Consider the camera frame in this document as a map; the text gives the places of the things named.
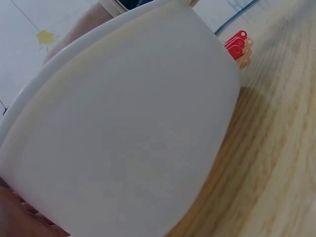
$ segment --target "finger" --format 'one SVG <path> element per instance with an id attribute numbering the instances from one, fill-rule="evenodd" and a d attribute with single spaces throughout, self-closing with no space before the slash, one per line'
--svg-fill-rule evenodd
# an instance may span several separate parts
<path id="1" fill-rule="evenodd" d="M 56 225 L 52 225 L 51 228 L 55 231 L 58 237 L 68 237 L 70 234 L 64 231 L 62 228 Z"/>
<path id="2" fill-rule="evenodd" d="M 47 219 L 45 216 L 43 216 L 40 213 L 34 214 L 34 217 L 37 218 L 38 220 L 44 221 L 45 223 L 47 223 L 49 225 L 54 225 L 54 223 L 52 221 L 50 221 L 49 219 Z"/>
<path id="3" fill-rule="evenodd" d="M 10 200 L 21 209 L 23 208 L 19 198 L 10 189 L 0 188 L 0 197 Z"/>
<path id="4" fill-rule="evenodd" d="M 29 205 L 27 202 L 23 202 L 22 205 L 23 205 L 23 207 L 24 207 L 24 209 L 25 209 L 26 211 L 28 211 L 28 212 L 30 212 L 30 213 L 32 213 L 32 214 L 38 213 L 38 211 L 37 211 L 34 207 L 32 207 L 31 205 Z"/>
<path id="5" fill-rule="evenodd" d="M 20 200 L 20 202 L 25 202 L 24 199 L 18 195 L 15 191 L 12 191 L 14 193 L 14 195 L 16 195 L 16 197 Z"/>

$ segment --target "white tiled floor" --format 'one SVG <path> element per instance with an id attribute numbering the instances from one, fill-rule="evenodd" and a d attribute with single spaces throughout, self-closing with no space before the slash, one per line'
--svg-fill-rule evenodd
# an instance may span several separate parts
<path id="1" fill-rule="evenodd" d="M 12 0 L 39 29 L 50 27 L 56 21 L 80 8 L 88 8 L 86 0 Z"/>

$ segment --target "hand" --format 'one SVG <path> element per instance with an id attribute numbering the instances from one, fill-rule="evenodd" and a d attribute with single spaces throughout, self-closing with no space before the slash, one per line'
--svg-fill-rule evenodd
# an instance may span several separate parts
<path id="1" fill-rule="evenodd" d="M 0 188 L 1 237 L 68 237 L 10 189 Z"/>

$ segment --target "floor tile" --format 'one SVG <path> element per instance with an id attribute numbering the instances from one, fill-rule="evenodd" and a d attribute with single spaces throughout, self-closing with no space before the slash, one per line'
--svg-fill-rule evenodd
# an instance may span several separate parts
<path id="1" fill-rule="evenodd" d="M 29 41 L 37 29 L 10 0 L 0 0 L 0 63 L 8 52 L 16 52 Z"/>
<path id="2" fill-rule="evenodd" d="M 68 14 L 91 5 L 86 0 L 13 0 L 38 30 L 46 29 Z"/>
<path id="3" fill-rule="evenodd" d="M 99 2 L 99 0 L 87 0 L 87 2 L 89 2 L 92 5 L 95 5 L 96 3 Z"/>

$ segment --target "blue wire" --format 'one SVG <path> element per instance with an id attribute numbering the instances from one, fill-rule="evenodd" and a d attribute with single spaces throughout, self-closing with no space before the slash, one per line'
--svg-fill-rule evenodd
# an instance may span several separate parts
<path id="1" fill-rule="evenodd" d="M 259 0 L 252 0 L 250 3 L 248 3 L 246 6 L 244 6 L 239 12 L 237 12 L 234 16 L 232 16 L 230 19 L 228 19 L 220 28 L 218 28 L 215 31 L 215 35 L 218 36 L 223 29 L 225 29 L 230 23 L 232 23 L 237 17 L 242 15 L 245 11 L 247 11 L 250 7 L 252 7 L 255 3 L 257 3 Z"/>

